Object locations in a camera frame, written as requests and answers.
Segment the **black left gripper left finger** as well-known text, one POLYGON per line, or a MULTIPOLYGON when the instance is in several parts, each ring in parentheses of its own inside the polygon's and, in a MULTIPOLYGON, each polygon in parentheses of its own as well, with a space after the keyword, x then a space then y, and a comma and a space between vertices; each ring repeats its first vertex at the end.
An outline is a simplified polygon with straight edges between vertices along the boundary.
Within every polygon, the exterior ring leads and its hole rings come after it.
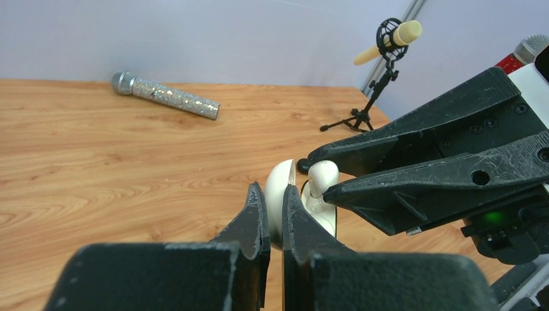
POLYGON ((101 243, 67 262, 46 310, 259 310, 270 236, 257 183, 208 242, 101 243))

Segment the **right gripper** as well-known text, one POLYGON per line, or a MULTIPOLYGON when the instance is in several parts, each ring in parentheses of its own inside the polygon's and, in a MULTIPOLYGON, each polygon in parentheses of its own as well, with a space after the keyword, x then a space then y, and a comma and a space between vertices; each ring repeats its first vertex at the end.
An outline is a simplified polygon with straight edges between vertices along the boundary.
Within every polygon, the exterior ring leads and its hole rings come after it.
POLYGON ((523 264, 548 252, 548 128, 498 67, 370 132, 318 147, 363 176, 330 187, 328 203, 387 235, 454 220, 484 256, 523 264), (404 168, 363 176, 392 165, 404 168))

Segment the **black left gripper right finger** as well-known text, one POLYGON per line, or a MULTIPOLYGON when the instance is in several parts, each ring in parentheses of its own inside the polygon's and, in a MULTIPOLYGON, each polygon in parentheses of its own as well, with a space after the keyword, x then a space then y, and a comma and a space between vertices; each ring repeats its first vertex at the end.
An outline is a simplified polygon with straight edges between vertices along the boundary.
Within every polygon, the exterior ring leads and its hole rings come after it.
POLYGON ((284 310, 496 310, 475 263, 461 255, 358 253, 330 234, 288 234, 284 310))

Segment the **white earbud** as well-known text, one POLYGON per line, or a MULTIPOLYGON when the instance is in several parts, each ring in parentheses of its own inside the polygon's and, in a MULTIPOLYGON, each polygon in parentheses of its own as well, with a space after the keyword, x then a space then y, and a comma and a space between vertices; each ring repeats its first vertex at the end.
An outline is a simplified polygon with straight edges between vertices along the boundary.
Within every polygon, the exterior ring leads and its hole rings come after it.
POLYGON ((302 191, 306 209, 311 214, 327 213, 335 210, 333 204, 324 200, 324 193, 339 181, 339 169, 333 161, 320 161, 312 165, 308 172, 306 189, 302 191))

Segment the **white earbuds charging case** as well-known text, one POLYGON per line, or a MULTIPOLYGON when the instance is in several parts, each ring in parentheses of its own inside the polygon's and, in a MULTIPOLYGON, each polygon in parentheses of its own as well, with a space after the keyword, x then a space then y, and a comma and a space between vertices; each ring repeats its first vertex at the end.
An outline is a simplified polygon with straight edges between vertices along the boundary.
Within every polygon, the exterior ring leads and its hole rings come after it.
POLYGON ((283 250, 284 240, 291 233, 316 235, 330 234, 337 236, 337 207, 327 213, 311 214, 306 209, 302 191, 306 183, 297 187, 297 167, 294 159, 288 159, 277 164, 269 173, 264 189, 264 198, 268 214, 268 229, 271 245, 277 250, 283 250))

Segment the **black earbuds charging case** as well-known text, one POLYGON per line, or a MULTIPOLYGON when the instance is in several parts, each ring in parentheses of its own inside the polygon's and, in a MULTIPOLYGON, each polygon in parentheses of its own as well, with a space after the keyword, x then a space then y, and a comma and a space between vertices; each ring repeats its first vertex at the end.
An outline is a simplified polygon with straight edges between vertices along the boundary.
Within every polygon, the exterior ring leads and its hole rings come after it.
POLYGON ((310 169, 310 162, 307 158, 299 159, 296 163, 296 167, 299 173, 307 175, 310 169))

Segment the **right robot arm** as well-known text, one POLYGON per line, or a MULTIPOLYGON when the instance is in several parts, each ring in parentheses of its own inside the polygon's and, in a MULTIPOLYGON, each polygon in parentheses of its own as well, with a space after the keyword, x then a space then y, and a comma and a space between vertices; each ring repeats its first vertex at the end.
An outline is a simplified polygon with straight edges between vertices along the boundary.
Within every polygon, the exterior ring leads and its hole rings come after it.
POLYGON ((351 175, 325 199, 387 235, 456 220, 511 270, 501 310, 548 308, 548 50, 508 74, 491 67, 410 113, 325 144, 311 164, 351 175))

